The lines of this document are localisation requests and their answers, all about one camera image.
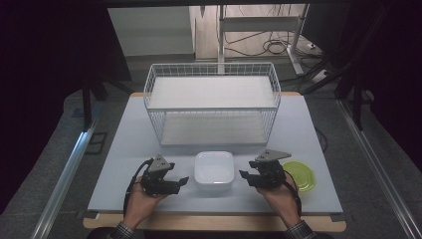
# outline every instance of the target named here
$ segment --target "wall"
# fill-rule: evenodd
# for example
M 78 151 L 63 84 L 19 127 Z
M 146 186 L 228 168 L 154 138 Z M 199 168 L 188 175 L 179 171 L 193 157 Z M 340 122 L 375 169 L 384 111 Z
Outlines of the wall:
M 192 54 L 189 7 L 108 9 L 125 56 Z

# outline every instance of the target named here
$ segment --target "sleeve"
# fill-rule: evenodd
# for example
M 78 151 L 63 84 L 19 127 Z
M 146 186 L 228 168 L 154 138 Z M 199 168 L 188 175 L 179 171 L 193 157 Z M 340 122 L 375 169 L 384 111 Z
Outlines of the sleeve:
M 117 227 L 112 231 L 106 239 L 129 239 L 133 235 L 133 231 L 130 230 L 122 222 L 118 223 Z
M 317 235 L 304 220 L 289 228 L 285 236 L 287 239 L 317 239 Z

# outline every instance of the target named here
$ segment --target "wrist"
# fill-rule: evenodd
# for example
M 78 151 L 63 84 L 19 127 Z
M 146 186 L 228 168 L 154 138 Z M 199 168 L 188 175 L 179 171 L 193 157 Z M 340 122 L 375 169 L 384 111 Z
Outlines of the wrist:
M 134 231 L 139 225 L 140 221 L 136 219 L 131 219 L 129 217 L 124 217 L 122 223 L 130 230 Z
M 299 224 L 302 219 L 298 213 L 284 213 L 280 216 L 285 223 L 286 227 L 289 229 L 297 224 Z

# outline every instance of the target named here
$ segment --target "wooden table edge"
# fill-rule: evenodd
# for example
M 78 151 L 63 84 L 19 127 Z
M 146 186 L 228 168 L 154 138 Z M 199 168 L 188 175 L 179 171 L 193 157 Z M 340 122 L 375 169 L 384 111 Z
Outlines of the wooden table edge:
M 115 227 L 122 214 L 99 213 L 96 219 L 84 218 L 86 228 Z M 303 216 L 314 231 L 342 232 L 345 221 L 331 220 L 330 216 Z M 183 215 L 154 213 L 138 226 L 145 230 L 180 231 L 285 231 L 286 226 L 277 216 L 264 215 Z

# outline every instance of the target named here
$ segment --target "white table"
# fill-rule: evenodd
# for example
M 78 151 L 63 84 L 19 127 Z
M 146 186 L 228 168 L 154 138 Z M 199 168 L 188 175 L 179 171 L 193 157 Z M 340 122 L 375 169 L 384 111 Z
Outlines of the white table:
M 190 176 L 190 179 L 185 186 L 181 187 L 178 195 L 172 195 L 160 202 L 156 207 L 155 218 L 161 215 L 160 220 L 162 220 L 163 214 L 172 213 L 171 216 L 176 216 L 176 218 L 181 216 L 185 222 L 191 219 L 190 215 L 211 217 L 212 219 L 208 218 L 208 220 L 220 221 L 222 218 L 217 218 L 222 215 L 226 219 L 233 216 L 243 216 L 249 218 L 248 220 L 252 220 L 252 222 L 253 219 L 250 219 L 250 216 L 252 218 L 264 216 L 267 218 L 266 220 L 278 220 L 275 217 L 268 216 L 272 214 L 272 210 L 267 202 L 237 172 L 241 169 L 248 170 L 250 173 L 258 173 L 255 169 L 250 168 L 248 161 L 253 160 L 265 148 L 289 152 L 293 156 L 285 160 L 300 160 L 314 170 L 316 186 L 310 191 L 300 193 L 303 213 L 309 221 L 316 220 L 322 215 L 324 216 L 320 219 L 323 218 L 326 221 L 330 214 L 342 213 L 308 107 L 305 99 L 301 96 L 282 97 L 273 131 L 266 147 L 161 147 L 144 108 L 143 98 L 141 95 L 133 95 L 127 103 L 88 209 L 106 213 L 108 223 L 118 222 L 115 220 L 121 217 L 124 192 L 134 172 L 142 162 L 162 153 L 167 161 L 176 163 L 174 169 L 167 173 L 166 180 L 178 180 L 184 176 Z M 210 193 L 200 190 L 195 184 L 193 178 L 194 158 L 197 153 L 205 150 L 225 150 L 233 153 L 236 176 L 230 190 Z M 171 216 L 165 216 L 165 218 L 171 221 Z M 140 227 L 151 228 L 152 225 L 152 228 L 162 229 L 160 225 L 156 225 L 159 222 L 151 220 L 152 222 L 145 221 Z M 98 221 L 92 219 L 85 221 L 87 227 L 96 227 L 98 223 Z M 326 229 L 325 226 L 321 230 L 323 228 L 330 231 L 345 229 L 345 222 L 343 221 L 331 223 L 336 225 L 336 229 Z M 283 223 L 274 224 L 274 228 L 280 227 L 283 228 Z M 192 229 L 200 230 L 200 228 L 196 225 Z M 223 225 L 212 229 L 215 228 L 225 230 Z

